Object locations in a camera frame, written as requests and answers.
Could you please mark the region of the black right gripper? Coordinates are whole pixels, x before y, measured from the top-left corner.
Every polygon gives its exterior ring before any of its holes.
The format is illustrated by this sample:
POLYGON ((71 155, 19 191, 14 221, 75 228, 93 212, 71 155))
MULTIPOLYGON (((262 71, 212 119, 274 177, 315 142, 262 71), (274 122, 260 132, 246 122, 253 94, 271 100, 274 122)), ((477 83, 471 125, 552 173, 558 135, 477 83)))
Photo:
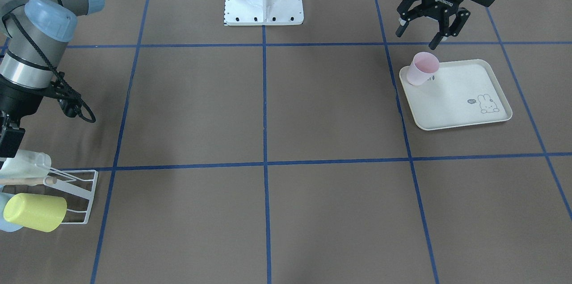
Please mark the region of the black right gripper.
POLYGON ((21 126, 23 117, 37 112, 45 89, 23 87, 0 78, 1 136, 0 157, 16 156, 26 130, 21 126))

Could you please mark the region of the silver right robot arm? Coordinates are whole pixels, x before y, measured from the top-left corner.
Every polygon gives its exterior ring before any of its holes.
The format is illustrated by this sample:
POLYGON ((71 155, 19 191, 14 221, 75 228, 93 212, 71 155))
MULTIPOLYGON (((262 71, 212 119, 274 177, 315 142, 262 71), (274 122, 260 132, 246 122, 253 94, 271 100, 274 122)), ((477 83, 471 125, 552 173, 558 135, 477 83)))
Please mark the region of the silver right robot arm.
POLYGON ((59 63, 78 18, 104 6, 105 0, 1 0, 1 32, 9 40, 0 69, 2 158, 16 156, 26 133, 21 120, 35 114, 45 97, 55 99, 67 117, 96 121, 59 63))

